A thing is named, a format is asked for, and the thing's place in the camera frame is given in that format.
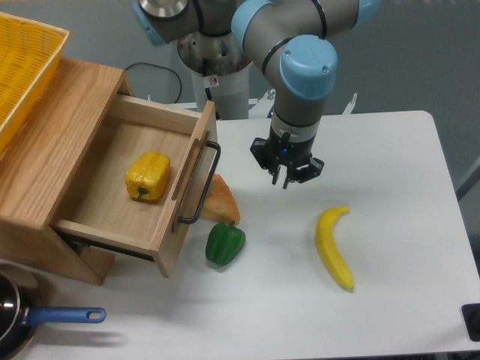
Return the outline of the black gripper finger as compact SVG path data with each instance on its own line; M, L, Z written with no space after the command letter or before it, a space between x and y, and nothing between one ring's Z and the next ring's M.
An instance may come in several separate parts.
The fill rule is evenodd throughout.
M298 182L302 184L319 177L324 165L325 163L316 157L311 157L307 164L300 167L295 167L293 163L289 163L286 166L283 189L287 189L290 183Z
M280 175L280 163L270 142L267 139L256 137L250 146L250 152L259 166L272 177L271 183L276 185Z

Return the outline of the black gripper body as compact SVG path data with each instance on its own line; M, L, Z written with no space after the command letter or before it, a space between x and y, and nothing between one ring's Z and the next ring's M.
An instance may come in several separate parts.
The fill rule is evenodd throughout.
M280 119L272 119L268 141L276 152L280 164L305 165L317 134L317 124L308 127L296 127Z

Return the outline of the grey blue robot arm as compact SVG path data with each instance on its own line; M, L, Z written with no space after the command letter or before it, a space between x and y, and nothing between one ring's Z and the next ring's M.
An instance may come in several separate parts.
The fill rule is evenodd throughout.
M275 92L267 138L250 150L259 166L285 183L315 179L324 163L314 144L334 88L338 55L330 37L377 12L377 1L135 1L133 11L155 46L175 43L197 80L196 102L221 108L244 95L230 93L232 76L254 65Z

